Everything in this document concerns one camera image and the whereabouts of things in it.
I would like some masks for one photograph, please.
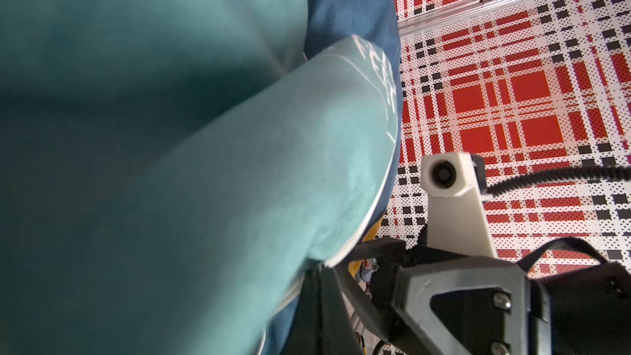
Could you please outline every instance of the yellow object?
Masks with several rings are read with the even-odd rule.
[[[363,237],[362,242],[374,240],[379,228],[381,227],[381,221],[383,221],[384,217],[382,216],[371,228],[368,230],[368,233]],[[348,264],[348,272],[354,277],[357,274],[357,271],[362,266],[363,260],[356,260]]]

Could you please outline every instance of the camera lens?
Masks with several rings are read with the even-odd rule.
[[[450,162],[438,162],[432,169],[432,180],[441,188],[449,188],[456,182],[456,168]]]

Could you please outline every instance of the teal fabric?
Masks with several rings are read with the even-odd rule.
[[[358,37],[297,67],[305,5],[0,0],[0,349],[247,354],[361,229],[391,67]]]

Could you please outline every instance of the black strap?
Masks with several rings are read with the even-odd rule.
[[[519,266],[523,271],[528,272],[530,268],[537,263],[543,253],[549,249],[576,251],[591,256],[601,264],[608,262],[607,259],[600,255],[600,253],[596,251],[587,241],[574,237],[561,237],[556,240],[548,241],[532,253],[524,256],[524,258],[517,262],[517,266]]]

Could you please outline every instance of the screw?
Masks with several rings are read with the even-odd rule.
[[[512,306],[510,302],[510,297],[504,292],[496,292],[493,295],[493,304],[497,308],[501,308],[502,310],[510,310]]]
[[[491,354],[492,355],[510,355],[510,351],[504,343],[498,343],[497,341],[494,341],[491,344]]]

